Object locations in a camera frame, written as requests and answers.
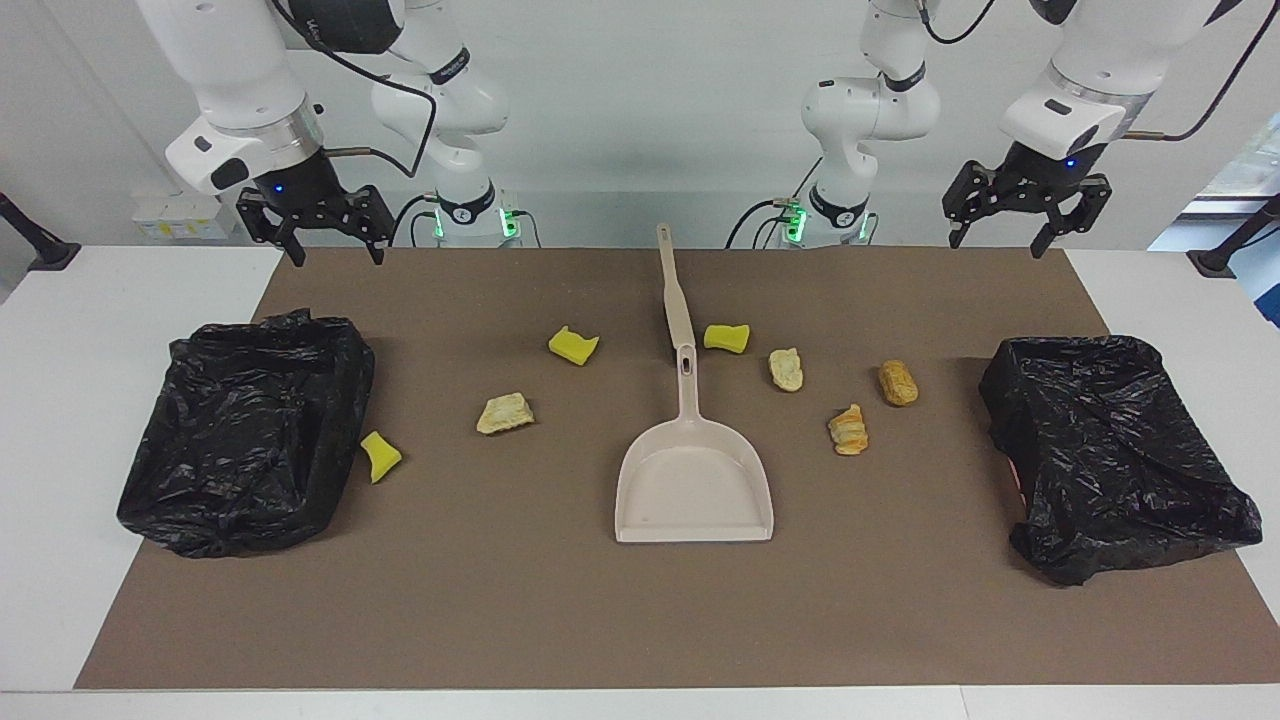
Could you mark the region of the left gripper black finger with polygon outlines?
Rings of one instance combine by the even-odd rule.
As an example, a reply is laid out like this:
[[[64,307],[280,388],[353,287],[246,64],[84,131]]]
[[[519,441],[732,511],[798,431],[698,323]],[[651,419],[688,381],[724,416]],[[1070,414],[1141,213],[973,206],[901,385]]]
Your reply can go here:
[[[1032,256],[1043,258],[1065,234],[1091,231],[1111,196],[1107,178],[1084,178],[1070,193],[1043,196],[1038,211],[1044,215],[1044,224],[1030,242]]]
[[[965,161],[943,192],[942,210],[950,224],[948,246],[959,249],[970,227],[1004,210],[1000,182],[1004,167],[988,168]]]

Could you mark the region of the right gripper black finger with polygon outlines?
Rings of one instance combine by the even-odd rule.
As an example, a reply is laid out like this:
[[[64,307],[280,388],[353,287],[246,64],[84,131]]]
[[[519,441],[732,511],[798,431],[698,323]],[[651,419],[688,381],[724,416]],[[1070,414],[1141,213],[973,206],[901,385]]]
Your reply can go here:
[[[302,266],[306,260],[305,249],[296,237],[296,223],[292,217],[273,222],[268,217],[268,201],[260,192],[241,192],[237,199],[237,211],[250,238],[256,243],[269,243],[279,249],[293,266]]]
[[[360,241],[375,266],[384,263],[394,240],[394,217],[375,186],[340,196],[340,232]]]

